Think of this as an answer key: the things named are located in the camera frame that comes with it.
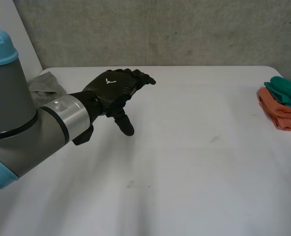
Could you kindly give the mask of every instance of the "gray cylinder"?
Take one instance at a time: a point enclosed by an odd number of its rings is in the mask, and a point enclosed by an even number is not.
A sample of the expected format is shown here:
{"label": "gray cylinder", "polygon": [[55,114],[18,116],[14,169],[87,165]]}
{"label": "gray cylinder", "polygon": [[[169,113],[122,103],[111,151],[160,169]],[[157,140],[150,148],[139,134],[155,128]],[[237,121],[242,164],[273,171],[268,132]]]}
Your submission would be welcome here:
{"label": "gray cylinder", "polygon": [[19,59],[0,65],[0,133],[16,129],[36,115]]}

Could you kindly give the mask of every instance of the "white table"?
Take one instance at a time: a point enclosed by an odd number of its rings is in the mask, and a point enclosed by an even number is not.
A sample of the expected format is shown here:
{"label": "white table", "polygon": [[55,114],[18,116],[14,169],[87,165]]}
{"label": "white table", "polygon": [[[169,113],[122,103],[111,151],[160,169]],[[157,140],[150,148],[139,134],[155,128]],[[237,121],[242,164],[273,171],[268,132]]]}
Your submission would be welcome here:
{"label": "white table", "polygon": [[[68,92],[114,67],[51,68]],[[264,66],[139,67],[157,80],[0,191],[0,236],[291,236],[291,132],[256,91]]]}

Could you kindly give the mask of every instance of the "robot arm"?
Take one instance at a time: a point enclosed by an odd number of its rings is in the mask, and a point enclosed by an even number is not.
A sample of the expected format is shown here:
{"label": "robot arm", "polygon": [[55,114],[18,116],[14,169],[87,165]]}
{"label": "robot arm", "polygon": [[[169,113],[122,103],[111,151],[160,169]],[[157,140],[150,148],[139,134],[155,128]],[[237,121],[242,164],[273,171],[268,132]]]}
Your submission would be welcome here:
{"label": "robot arm", "polygon": [[155,83],[138,70],[106,71],[83,91],[36,109],[17,51],[9,35],[0,30],[0,189],[68,142],[87,142],[98,116],[113,117],[126,135],[133,135],[123,107],[137,90]]}

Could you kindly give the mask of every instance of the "concrete wall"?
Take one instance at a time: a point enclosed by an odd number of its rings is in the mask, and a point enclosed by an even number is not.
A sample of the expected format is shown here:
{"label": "concrete wall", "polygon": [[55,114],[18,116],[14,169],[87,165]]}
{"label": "concrete wall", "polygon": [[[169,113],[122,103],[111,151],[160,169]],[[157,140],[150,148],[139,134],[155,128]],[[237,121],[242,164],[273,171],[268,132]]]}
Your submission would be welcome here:
{"label": "concrete wall", "polygon": [[291,78],[291,0],[14,0],[44,68],[268,65]]}

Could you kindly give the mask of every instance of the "black glove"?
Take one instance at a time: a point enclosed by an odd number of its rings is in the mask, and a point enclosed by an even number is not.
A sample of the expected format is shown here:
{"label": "black glove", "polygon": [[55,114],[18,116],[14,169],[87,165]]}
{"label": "black glove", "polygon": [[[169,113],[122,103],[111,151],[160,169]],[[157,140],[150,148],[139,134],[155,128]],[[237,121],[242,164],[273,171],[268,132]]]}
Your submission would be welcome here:
{"label": "black glove", "polygon": [[[94,114],[90,117],[95,116],[96,118],[98,110],[97,116],[106,114],[107,117],[113,117],[121,131],[127,136],[132,136],[134,128],[123,108],[136,91],[148,84],[154,85],[156,81],[139,70],[107,70],[90,82],[83,92],[72,95],[83,102],[89,114]],[[98,109],[96,108],[96,98],[101,104]]]}

